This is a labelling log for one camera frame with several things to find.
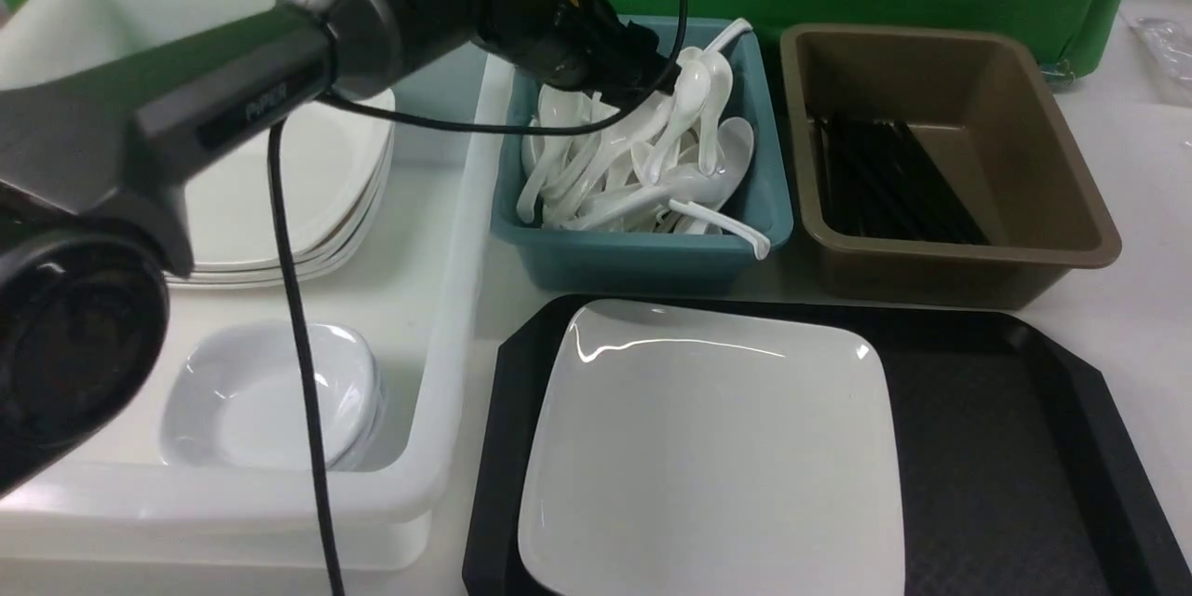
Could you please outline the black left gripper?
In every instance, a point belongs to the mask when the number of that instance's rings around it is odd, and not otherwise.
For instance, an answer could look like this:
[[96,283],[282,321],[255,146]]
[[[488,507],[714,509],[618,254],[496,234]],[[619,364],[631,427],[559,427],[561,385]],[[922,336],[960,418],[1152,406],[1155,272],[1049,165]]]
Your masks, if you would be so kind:
[[474,44],[557,91],[672,94],[678,66],[659,37],[608,0],[482,0]]

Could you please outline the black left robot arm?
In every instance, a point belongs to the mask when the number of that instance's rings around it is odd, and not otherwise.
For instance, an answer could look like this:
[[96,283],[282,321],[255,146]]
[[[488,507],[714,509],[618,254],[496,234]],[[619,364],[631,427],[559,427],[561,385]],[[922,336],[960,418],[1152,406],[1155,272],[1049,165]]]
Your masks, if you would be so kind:
[[474,43],[626,117],[673,91],[676,54],[608,0],[277,0],[268,10],[55,81],[4,91],[4,493],[114,420],[168,331],[166,277],[195,269],[184,187],[257,134],[271,141],[274,231],[287,231],[286,117],[324,103],[446,132],[566,137],[464,124],[366,100]]

